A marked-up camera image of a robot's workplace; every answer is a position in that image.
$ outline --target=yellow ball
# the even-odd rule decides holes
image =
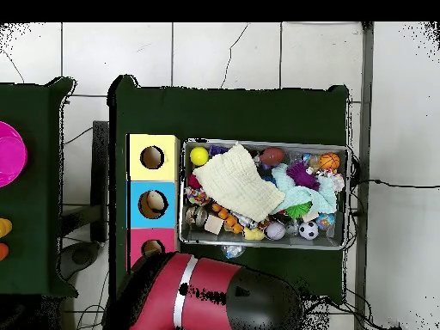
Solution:
[[[193,148],[189,157],[196,166],[203,166],[209,159],[208,151],[204,147]]]

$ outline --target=gray metal bin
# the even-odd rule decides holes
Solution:
[[[185,219],[186,211],[191,204],[186,200],[184,189],[186,187],[186,178],[180,179],[180,201],[179,201],[179,238],[183,244],[208,244],[220,246],[244,246],[244,247],[268,247],[268,248],[301,248],[301,249],[323,249],[338,250],[342,249],[348,239],[347,228],[349,218],[349,195],[350,195],[350,179],[347,171],[351,170],[351,151],[344,146],[336,145],[316,145],[316,144],[283,144],[283,143],[266,143],[266,142],[248,142],[235,140],[220,139],[187,139],[181,146],[180,167],[185,173],[185,177],[192,173],[195,169],[190,161],[189,155],[192,148],[197,146],[209,149],[211,145],[218,145],[231,148],[236,142],[239,142],[247,150],[264,150],[268,147],[282,148],[286,154],[285,163],[289,163],[288,155],[292,152],[310,153],[321,155],[326,152],[333,152],[340,159],[339,172],[345,177],[345,189],[339,193],[337,207],[335,213],[336,224],[333,237],[320,230],[320,235],[313,241],[307,241],[301,236],[285,235],[279,241],[271,241],[264,239],[262,241],[247,241],[244,236],[236,235],[231,232],[221,230],[219,235],[212,234],[203,228],[190,226]]]

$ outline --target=pink bowl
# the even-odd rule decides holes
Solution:
[[[0,121],[0,187],[15,180],[28,161],[28,152],[20,134]]]

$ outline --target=yellow cube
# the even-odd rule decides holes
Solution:
[[[130,134],[130,178],[133,181],[177,181],[180,141],[175,136]]]

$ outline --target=dark green table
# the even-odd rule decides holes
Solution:
[[[347,97],[345,86],[328,91],[149,89],[138,87],[131,76],[118,77],[109,89],[107,101],[113,128],[110,143],[115,143],[110,159],[115,162],[115,170],[110,170],[110,174],[115,173],[116,186],[110,197],[110,203],[113,199],[116,203],[116,211],[111,212],[116,218],[115,286],[125,274],[126,134],[172,134],[180,140],[215,138],[345,145]],[[219,247],[182,244],[181,251],[226,260]],[[330,296],[341,303],[342,260],[342,250],[248,247],[241,257],[231,261],[283,278],[304,294]]]
[[[27,166],[0,188],[0,217],[13,229],[0,239],[9,256],[0,262],[0,294],[76,296],[57,273],[61,226],[60,110],[74,81],[58,77],[46,86],[0,83],[0,120],[27,146]]]

